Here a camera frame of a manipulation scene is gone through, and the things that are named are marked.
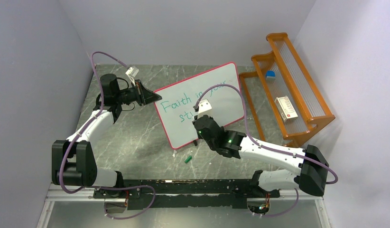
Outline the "pink-framed whiteboard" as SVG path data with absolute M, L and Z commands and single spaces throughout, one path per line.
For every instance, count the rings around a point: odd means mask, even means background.
M 162 97 L 156 101 L 155 107 L 173 149 L 191 144 L 198 138 L 192 124 L 193 117 L 197 115 L 193 107 L 202 93 L 210 87 L 213 89 L 203 99 L 211 102 L 212 117 L 220 126 L 227 126 L 244 117 L 241 97 L 237 93 L 240 82 L 234 62 L 155 91 Z

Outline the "green marker cap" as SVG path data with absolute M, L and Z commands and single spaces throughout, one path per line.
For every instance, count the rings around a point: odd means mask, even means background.
M 192 156 L 188 156 L 188 157 L 185 159 L 185 164 L 189 163 L 191 160 L 192 160 Z

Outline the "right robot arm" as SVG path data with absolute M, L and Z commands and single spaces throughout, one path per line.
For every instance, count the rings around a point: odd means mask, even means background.
M 278 166 L 278 171 L 256 171 L 250 191 L 260 197 L 266 192 L 298 188 L 321 197 L 328 184 L 329 164 L 320 150 L 313 145 L 306 149 L 280 146 L 238 131 L 225 130 L 207 115 L 193 122 L 198 137 L 210 150 L 227 158 L 258 160 Z

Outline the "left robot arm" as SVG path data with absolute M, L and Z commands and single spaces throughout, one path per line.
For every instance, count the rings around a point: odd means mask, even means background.
M 105 74 L 99 80 L 101 93 L 90 118 L 76 133 L 52 145 L 52 182 L 63 187 L 105 187 L 117 198 L 125 192 L 122 174 L 97 167 L 93 145 L 117 121 L 122 105 L 136 102 L 143 106 L 162 97 L 148 90 L 139 79 L 125 89 L 120 89 L 114 74 Z

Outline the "blue eraser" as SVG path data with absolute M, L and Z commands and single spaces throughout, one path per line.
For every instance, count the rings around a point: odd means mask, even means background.
M 276 78 L 276 74 L 274 71 L 268 70 L 265 74 L 265 78 L 268 80 L 274 80 Z

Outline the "white red box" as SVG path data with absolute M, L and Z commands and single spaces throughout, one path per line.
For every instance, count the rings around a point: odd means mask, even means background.
M 274 102 L 284 122 L 298 118 L 298 114 L 288 96 L 276 97 Z

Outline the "orange wooden tiered rack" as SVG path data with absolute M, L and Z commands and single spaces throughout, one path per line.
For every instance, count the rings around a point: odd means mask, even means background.
M 258 78 L 266 94 L 267 100 L 277 120 L 282 138 L 287 147 L 299 147 L 305 144 L 319 131 L 335 119 L 322 94 L 318 90 L 302 59 L 288 38 L 287 33 L 270 33 L 266 40 L 271 46 L 267 54 L 253 55 L 251 60 L 255 71 L 239 74 L 252 116 L 259 133 L 265 134 L 258 120 L 251 93 L 246 85 L 247 78 Z M 276 78 L 268 80 L 265 74 L 274 71 Z M 275 98 L 288 96 L 294 106 L 298 118 L 284 122 L 275 105 Z

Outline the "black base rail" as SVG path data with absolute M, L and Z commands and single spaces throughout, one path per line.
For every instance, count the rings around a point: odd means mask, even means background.
M 251 198 L 279 198 L 279 190 L 267 192 L 251 179 L 124 180 L 125 190 L 95 190 L 95 199 L 127 201 L 128 210 L 187 207 L 247 209 Z

